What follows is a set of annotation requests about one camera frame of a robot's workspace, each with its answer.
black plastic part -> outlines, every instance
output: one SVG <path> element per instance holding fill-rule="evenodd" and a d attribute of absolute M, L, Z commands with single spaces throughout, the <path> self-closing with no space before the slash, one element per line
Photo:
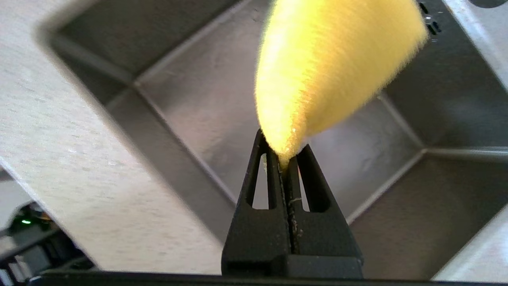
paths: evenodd
<path fill-rule="evenodd" d="M 252 208 L 261 155 L 266 154 L 269 209 Z M 277 155 L 258 131 L 249 165 L 223 248 L 223 275 L 281 275 L 272 261 L 290 254 L 288 214 L 283 198 Z"/>
<path fill-rule="evenodd" d="M 252 208 L 262 154 L 269 210 Z M 298 169 L 310 212 L 303 210 Z M 223 249 L 223 275 L 362 278 L 362 255 L 310 146 L 290 161 L 282 182 L 277 156 L 258 131 Z"/>
<path fill-rule="evenodd" d="M 12 283 L 15 286 L 18 285 L 25 285 L 25 281 L 18 281 L 16 276 L 14 275 L 14 271 L 12 269 L 12 266 L 16 267 L 18 265 L 18 262 L 16 260 L 16 256 L 23 254 L 24 252 L 37 247 L 41 246 L 43 244 L 50 243 L 51 239 L 55 238 L 58 235 L 64 235 L 63 232 L 60 229 L 51 230 L 46 233 L 44 233 L 42 236 L 37 237 L 36 239 L 29 241 L 25 244 L 22 244 L 14 249 L 11 249 L 5 253 L 2 253 L 0 255 L 0 271 L 4 271 L 9 280 L 10 283 Z M 0 277 L 0 285 L 4 285 L 3 278 Z"/>
<path fill-rule="evenodd" d="M 227 277 L 122 272 L 51 272 L 29 286 L 507 286 L 502 283 L 375 281 L 282 277 Z"/>
<path fill-rule="evenodd" d="M 469 0 L 469 2 L 480 8 L 495 8 L 508 2 L 508 0 Z"/>

metal surface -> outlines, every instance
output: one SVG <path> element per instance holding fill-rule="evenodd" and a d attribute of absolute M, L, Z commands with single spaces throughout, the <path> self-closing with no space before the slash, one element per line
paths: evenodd
<path fill-rule="evenodd" d="M 506 87 L 508 83 L 508 4 L 483 9 L 464 0 L 444 0 L 475 47 Z"/>
<path fill-rule="evenodd" d="M 468 10 L 453 3 L 474 6 L 445 2 L 468 29 L 460 18 Z M 101 0 L 64 23 L 52 46 L 224 241 L 258 129 L 254 74 L 270 1 L 168 3 Z M 473 45 L 441 1 L 423 4 L 432 40 L 385 92 L 310 140 L 348 222 L 358 218 L 371 278 L 432 277 L 506 203 L 506 155 L 488 150 L 508 146 L 508 97 L 482 58 L 508 82 L 508 65 L 493 60 L 503 55 L 502 32 L 470 33 Z M 486 39 L 495 48 L 480 54 Z M 260 173 L 257 188 L 266 190 Z M 254 207 L 267 201 L 255 198 Z"/>
<path fill-rule="evenodd" d="M 508 269 L 508 206 L 432 279 L 436 281 L 506 281 Z"/>
<path fill-rule="evenodd" d="M 506 90 L 446 5 L 425 7 L 441 33 L 387 86 L 388 96 L 427 145 L 508 146 Z"/>
<path fill-rule="evenodd" d="M 351 225 L 366 278 L 426 280 L 506 203 L 508 164 L 426 156 Z"/>
<path fill-rule="evenodd" d="M 136 82 L 234 200 L 259 128 L 253 86 L 268 8 L 268 0 L 240 3 Z M 313 138 L 311 145 L 345 216 L 418 151 L 378 99 Z M 258 183 L 266 188 L 266 182 Z M 259 204 L 265 205 L 266 198 Z"/>

speckled white surface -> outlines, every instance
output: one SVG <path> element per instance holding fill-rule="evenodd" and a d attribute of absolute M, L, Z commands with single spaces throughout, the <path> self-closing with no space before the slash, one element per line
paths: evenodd
<path fill-rule="evenodd" d="M 36 44 L 70 2 L 2 1 L 2 164 L 102 269 L 219 273 L 219 242 Z"/>
<path fill-rule="evenodd" d="M 508 282 L 508 206 L 501 210 L 433 280 Z"/>

light gray surface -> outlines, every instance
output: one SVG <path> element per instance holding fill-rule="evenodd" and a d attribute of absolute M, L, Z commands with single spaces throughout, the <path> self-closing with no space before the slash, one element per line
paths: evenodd
<path fill-rule="evenodd" d="M 127 90 L 108 105 L 108 111 L 208 229 L 225 241 L 234 202 L 203 173 L 185 145 L 153 115 L 142 97 Z"/>
<path fill-rule="evenodd" d="M 218 273 L 221 247 L 66 68 L 36 27 L 84 2 L 5 0 L 0 159 L 106 270 Z M 72 16 L 65 10 L 64 16 Z"/>
<path fill-rule="evenodd" d="M 0 233 L 9 227 L 22 206 L 31 202 L 31 197 L 14 180 L 0 180 Z"/>

